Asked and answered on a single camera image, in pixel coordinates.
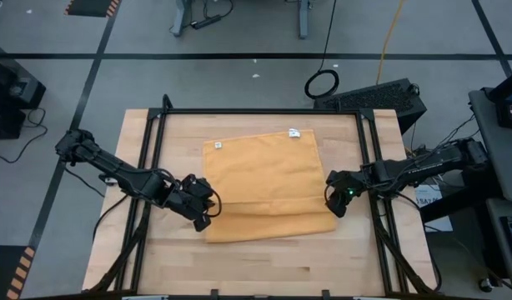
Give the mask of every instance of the white tag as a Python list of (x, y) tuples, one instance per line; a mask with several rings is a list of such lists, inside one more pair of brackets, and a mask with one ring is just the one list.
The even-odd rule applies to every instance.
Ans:
[(294, 128), (289, 129), (289, 137), (291, 138), (300, 138), (300, 131)]

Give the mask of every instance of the cloth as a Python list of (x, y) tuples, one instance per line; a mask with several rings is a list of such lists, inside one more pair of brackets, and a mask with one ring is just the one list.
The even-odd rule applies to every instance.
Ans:
[(313, 130), (300, 131), (299, 137), (278, 132), (206, 142), (203, 158), (204, 176), (223, 204), (206, 230), (208, 242), (335, 229), (324, 205), (326, 185)]

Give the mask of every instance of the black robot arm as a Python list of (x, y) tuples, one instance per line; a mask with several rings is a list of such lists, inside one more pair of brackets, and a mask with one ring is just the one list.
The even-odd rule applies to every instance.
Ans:
[(380, 160), (362, 165), (357, 172), (332, 171), (326, 183), (334, 191), (327, 200), (327, 206), (341, 218), (350, 201), (365, 191), (376, 190), (382, 196), (391, 196), (409, 184), (417, 186), (426, 178), (452, 170), (481, 168), (487, 162), (482, 144), (466, 138), (448, 142), (418, 157), (401, 161)]
[(172, 211), (193, 221), (198, 232), (211, 222), (208, 210), (213, 206), (209, 200), (214, 191), (205, 178), (189, 174), (179, 181), (163, 169), (138, 169), (102, 150), (90, 132), (68, 131), (56, 145), (61, 160), (71, 163), (89, 163), (117, 180), (119, 187), (131, 197), (143, 199), (159, 208)]

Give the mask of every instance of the gray floor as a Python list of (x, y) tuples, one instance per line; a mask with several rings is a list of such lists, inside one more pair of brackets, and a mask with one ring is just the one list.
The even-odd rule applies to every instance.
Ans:
[[(296, 4), (281, 0), (234, 0), (223, 21), (174, 38), (168, 29), (174, 1), (124, 0), (106, 53), (321, 53), (329, 25), (331, 0), (315, 0), (310, 11), (309, 38), (298, 40)], [(505, 53), (512, 54), (512, 0), (481, 0)], [(63, 15), (66, 1), (5, 0), (0, 9), (0, 47), (8, 53), (95, 53), (107, 20)], [(339, 0), (330, 53), (380, 53), (398, 0)], [(210, 8), (226, 8), (218, 1)], [(195, 4), (193, 18), (202, 18)], [(409, 0), (389, 43), (388, 53), (494, 54), (470, 0)], [(0, 244), (25, 245), (53, 175), (53, 146), (69, 127), (91, 60), (21, 60), (47, 86), (42, 107), (48, 110), (49, 133), (32, 144), (16, 164), (0, 161)], [(310, 108), (304, 83), (319, 60), (104, 60), (83, 114), (81, 128), (94, 132), (101, 146), (117, 145), (124, 111), (158, 106), (164, 93), (179, 108)], [(340, 75), (340, 92), (373, 85), (376, 60), (328, 60)], [(414, 145), (435, 146), (468, 119), (467, 92), (494, 86), (505, 78), (497, 61), (406, 61), (384, 64), (382, 82), (409, 78), (421, 88), (429, 111), (417, 123)], [(318, 80), (314, 93), (328, 88)], [(461, 136), (476, 130), (475, 123)], [(37, 129), (25, 130), (17, 141), (0, 142), (0, 153), (15, 156)], [(410, 132), (404, 135), (409, 145)], [(102, 189), (92, 168), (77, 173)], [(101, 207), (100, 197), (65, 174), (49, 215), (23, 297), (77, 293), (91, 251), (91, 232)], [(452, 216), (457, 238), (469, 240), (472, 216)], [(429, 244), (441, 269), (442, 291), (454, 296), (510, 299), (506, 288), (491, 294), (476, 286), (485, 273), (455, 246), (452, 234), (430, 234)], [(479, 245), (468, 243), (479, 256)]]

